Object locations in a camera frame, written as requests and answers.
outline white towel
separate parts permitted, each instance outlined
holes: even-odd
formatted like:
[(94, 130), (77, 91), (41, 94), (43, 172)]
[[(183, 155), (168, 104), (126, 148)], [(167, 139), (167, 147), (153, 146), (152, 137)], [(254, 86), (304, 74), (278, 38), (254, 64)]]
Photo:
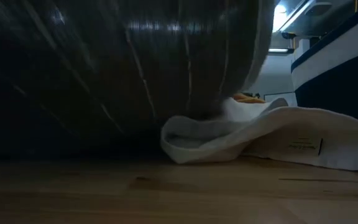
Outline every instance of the white towel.
[(321, 109), (288, 107), (282, 98), (265, 104), (238, 103), (230, 98), (223, 110), (223, 116), (211, 121), (170, 118), (162, 128), (162, 149), (179, 164), (230, 161), (243, 153), (358, 170), (355, 118)]

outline wood grain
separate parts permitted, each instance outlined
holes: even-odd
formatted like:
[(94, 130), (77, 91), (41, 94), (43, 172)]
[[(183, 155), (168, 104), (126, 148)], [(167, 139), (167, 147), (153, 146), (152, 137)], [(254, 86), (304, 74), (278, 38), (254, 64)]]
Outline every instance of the wood grain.
[(358, 172), (254, 158), (0, 162), (0, 223), (358, 223)]

